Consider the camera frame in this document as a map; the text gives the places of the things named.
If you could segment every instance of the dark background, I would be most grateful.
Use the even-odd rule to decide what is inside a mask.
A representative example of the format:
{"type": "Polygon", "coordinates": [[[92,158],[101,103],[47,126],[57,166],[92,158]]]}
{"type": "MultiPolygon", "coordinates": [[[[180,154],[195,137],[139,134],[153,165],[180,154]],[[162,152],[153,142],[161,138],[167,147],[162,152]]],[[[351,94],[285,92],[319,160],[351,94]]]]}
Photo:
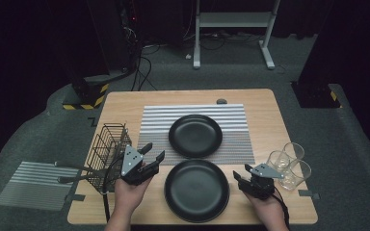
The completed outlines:
{"type": "MultiPolygon", "coordinates": [[[[157,17],[156,28],[148,25],[145,35],[167,39],[164,32],[174,32],[171,40],[177,41],[189,26],[192,2],[155,0],[153,3],[154,8],[149,9],[151,12],[163,13],[176,23],[161,24],[158,18],[169,20],[157,17]]],[[[206,0],[202,1],[201,9],[264,11],[271,9],[272,5],[264,0],[240,0],[238,4],[206,0]]],[[[107,41],[99,36],[87,1],[72,0],[59,4],[58,1],[44,0],[0,0],[0,151],[22,123],[44,111],[47,98],[55,90],[70,83],[63,64],[47,41],[47,29],[53,18],[63,22],[67,53],[78,76],[110,73],[119,68],[118,65],[110,66],[113,61],[118,64],[120,57],[110,58],[104,53],[110,44],[105,46],[107,41]]],[[[370,1],[281,1],[273,36],[286,38],[297,34],[298,38],[304,38],[319,33],[316,41],[319,48],[314,49],[310,56],[325,59],[320,63],[317,59],[311,60],[319,68],[314,71],[313,79],[342,86],[370,139],[370,1]],[[323,28],[331,6],[329,20],[323,28]]]]}

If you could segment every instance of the hand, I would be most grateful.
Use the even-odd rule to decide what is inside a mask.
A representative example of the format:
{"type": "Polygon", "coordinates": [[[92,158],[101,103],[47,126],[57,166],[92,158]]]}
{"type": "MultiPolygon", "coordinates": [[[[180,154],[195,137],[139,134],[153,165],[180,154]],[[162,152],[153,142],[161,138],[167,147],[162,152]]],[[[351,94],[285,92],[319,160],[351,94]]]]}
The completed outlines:
{"type": "Polygon", "coordinates": [[[139,186],[128,185],[118,179],[115,184],[115,207],[105,230],[130,230],[131,216],[143,201],[143,197],[152,177],[139,186]]]}
{"type": "MultiPolygon", "coordinates": [[[[251,205],[253,206],[253,209],[256,211],[256,214],[259,217],[259,219],[263,222],[263,224],[269,231],[274,230],[288,231],[288,228],[284,222],[283,210],[281,208],[280,203],[275,198],[269,196],[269,198],[267,198],[266,200],[260,200],[245,192],[244,194],[251,202],[251,205]]],[[[281,199],[281,196],[278,193],[278,191],[275,191],[274,195],[277,198],[281,199]]]]}

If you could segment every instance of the black cable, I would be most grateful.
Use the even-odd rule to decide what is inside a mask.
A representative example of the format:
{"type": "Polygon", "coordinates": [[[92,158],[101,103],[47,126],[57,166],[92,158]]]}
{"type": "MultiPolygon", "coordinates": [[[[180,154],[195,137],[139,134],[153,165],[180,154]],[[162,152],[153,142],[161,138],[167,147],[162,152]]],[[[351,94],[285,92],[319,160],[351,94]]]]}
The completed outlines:
{"type": "Polygon", "coordinates": [[[284,74],[287,71],[287,69],[284,66],[282,66],[281,64],[280,65],[277,65],[275,67],[275,69],[278,69],[279,67],[282,68],[282,71],[281,72],[280,71],[277,71],[277,74],[284,74]]]}
{"type": "Polygon", "coordinates": [[[152,85],[152,83],[148,79],[146,79],[146,81],[152,86],[153,89],[158,90],[157,88],[155,88],[155,86],[152,85]]]}
{"type": "Polygon", "coordinates": [[[278,194],[280,195],[280,198],[279,199],[277,196],[275,196],[274,194],[271,194],[271,196],[278,201],[278,203],[280,203],[281,205],[281,209],[283,210],[283,213],[284,213],[284,222],[287,226],[287,229],[290,230],[290,215],[288,214],[288,208],[286,206],[286,204],[284,203],[284,200],[283,200],[283,197],[281,196],[281,193],[280,191],[278,190],[278,188],[275,187],[275,189],[277,190],[278,194]]]}
{"type": "Polygon", "coordinates": [[[139,91],[139,88],[140,88],[140,83],[141,83],[141,76],[144,76],[144,74],[140,71],[140,65],[138,66],[138,73],[140,74],[138,76],[138,87],[137,87],[137,91],[139,91]]]}
{"type": "MultiPolygon", "coordinates": [[[[212,32],[210,34],[200,34],[200,40],[203,40],[203,39],[209,39],[209,38],[214,38],[214,35],[216,34],[219,34],[220,32],[212,32]]],[[[184,38],[184,45],[186,44],[186,41],[188,41],[189,39],[193,38],[195,36],[195,34],[187,37],[187,38],[184,38]]],[[[190,40],[189,43],[191,44],[190,47],[194,47],[195,46],[195,41],[194,40],[190,40]]]]}
{"type": "Polygon", "coordinates": [[[221,39],[223,39],[222,44],[221,44],[221,45],[219,45],[218,47],[215,47],[215,48],[208,48],[208,47],[206,47],[206,46],[203,46],[202,44],[200,45],[200,47],[202,47],[202,48],[203,48],[203,49],[205,49],[205,50],[218,50],[218,49],[220,49],[221,47],[223,47],[223,46],[225,45],[225,43],[226,43],[225,38],[221,38],[221,39]]]}
{"type": "Polygon", "coordinates": [[[138,73],[140,72],[140,64],[141,64],[141,54],[143,53],[143,49],[140,51],[140,56],[139,56],[139,59],[138,59],[138,64],[137,64],[137,71],[135,73],[135,76],[134,76],[134,82],[133,82],[133,86],[131,87],[131,91],[134,90],[134,87],[135,87],[135,83],[137,81],[137,75],[138,73]]]}
{"type": "Polygon", "coordinates": [[[92,82],[89,82],[89,83],[93,83],[95,86],[103,86],[103,85],[106,85],[106,84],[110,84],[111,82],[118,81],[118,80],[121,80],[125,77],[128,77],[129,75],[131,75],[134,72],[134,70],[135,70],[135,68],[130,69],[127,72],[125,72],[125,73],[123,73],[119,76],[112,77],[111,79],[108,79],[108,80],[92,81],[92,82]]]}
{"type": "Polygon", "coordinates": [[[191,25],[192,25],[192,19],[194,18],[194,1],[191,1],[191,15],[190,15],[190,18],[189,18],[189,24],[188,24],[188,29],[186,30],[186,33],[185,35],[183,36],[183,39],[186,38],[186,36],[188,35],[189,33],[189,30],[191,29],[191,25]]]}
{"type": "Polygon", "coordinates": [[[149,73],[151,72],[151,69],[152,69],[152,64],[151,64],[151,61],[149,60],[149,59],[147,59],[147,58],[144,58],[144,57],[141,57],[141,59],[145,59],[146,61],[148,61],[148,63],[149,63],[149,70],[148,70],[148,72],[146,73],[146,76],[144,76],[144,80],[141,82],[141,84],[138,86],[138,91],[140,91],[141,90],[141,88],[143,87],[143,84],[144,84],[144,82],[145,81],[147,81],[147,78],[148,78],[148,75],[149,75],[149,73]]]}
{"type": "Polygon", "coordinates": [[[254,41],[257,41],[259,39],[261,39],[263,36],[259,36],[258,38],[255,38],[253,40],[250,40],[250,38],[252,37],[253,35],[249,35],[248,38],[244,39],[244,40],[232,40],[232,39],[228,39],[228,38],[225,38],[226,42],[227,43],[249,43],[249,42],[254,42],[254,41]]]}
{"type": "Polygon", "coordinates": [[[107,196],[107,193],[108,193],[107,192],[107,185],[114,180],[114,179],[110,179],[110,180],[107,181],[107,179],[108,179],[108,176],[110,174],[111,169],[113,168],[113,165],[115,165],[120,159],[121,159],[121,157],[116,156],[115,159],[113,160],[113,162],[107,167],[106,172],[104,173],[102,194],[103,194],[104,213],[106,215],[107,222],[110,219],[110,207],[109,207],[108,196],[107,196]]]}
{"type": "Polygon", "coordinates": [[[141,87],[143,86],[143,83],[144,83],[144,80],[145,80],[145,75],[140,71],[140,78],[138,79],[138,87],[137,87],[137,91],[141,91],[141,87]]]}
{"type": "Polygon", "coordinates": [[[156,46],[156,47],[157,47],[157,49],[156,49],[156,50],[154,50],[154,51],[152,51],[152,52],[149,52],[149,53],[144,53],[143,55],[151,55],[151,54],[154,54],[154,53],[156,53],[157,51],[159,51],[159,49],[161,48],[161,44],[156,44],[156,45],[154,45],[154,46],[156,46]]]}

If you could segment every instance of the wire basket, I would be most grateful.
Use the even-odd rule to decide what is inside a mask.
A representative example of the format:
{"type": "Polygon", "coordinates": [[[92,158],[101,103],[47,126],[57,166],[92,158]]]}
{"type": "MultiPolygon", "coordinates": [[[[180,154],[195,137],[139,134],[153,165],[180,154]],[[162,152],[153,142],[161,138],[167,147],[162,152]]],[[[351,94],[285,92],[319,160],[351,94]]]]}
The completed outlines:
{"type": "Polygon", "coordinates": [[[127,145],[131,145],[131,140],[125,124],[104,124],[100,134],[95,135],[86,164],[92,169],[101,170],[106,174],[105,177],[96,175],[87,180],[99,193],[114,191],[116,179],[120,178],[122,158],[127,145]]]}

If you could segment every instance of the gray floor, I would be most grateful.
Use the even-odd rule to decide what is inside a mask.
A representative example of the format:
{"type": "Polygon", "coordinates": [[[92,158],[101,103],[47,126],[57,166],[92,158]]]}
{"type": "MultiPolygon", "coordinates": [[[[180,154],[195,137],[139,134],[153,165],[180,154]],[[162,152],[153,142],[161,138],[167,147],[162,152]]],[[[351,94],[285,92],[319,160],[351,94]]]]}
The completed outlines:
{"type": "MultiPolygon", "coordinates": [[[[305,148],[313,174],[307,185],[320,199],[314,200],[318,222],[292,225],[292,230],[370,230],[370,142],[338,85],[340,109],[302,109],[290,87],[298,80],[315,38],[272,38],[269,49],[277,68],[268,70],[254,42],[226,42],[216,50],[201,50],[201,68],[192,68],[192,48],[150,47],[144,57],[152,70],[142,90],[271,89],[276,96],[291,141],[305,148]]],[[[205,40],[203,46],[219,47],[220,41],[205,40]]],[[[142,73],[148,64],[142,61],[142,73]]],[[[104,76],[88,79],[104,79],[104,76]]],[[[107,92],[131,90],[133,76],[113,82],[107,92]]],[[[69,86],[55,92],[47,109],[26,121],[13,134],[0,155],[0,193],[22,161],[54,163],[58,160],[83,164],[98,119],[96,110],[66,111],[62,102],[69,86]]],[[[0,206],[0,230],[102,230],[102,225],[71,225],[61,211],[0,206]]],[[[192,227],[193,230],[260,230],[255,226],[192,227]]],[[[186,230],[183,226],[135,226],[133,230],[186,230]]]]}

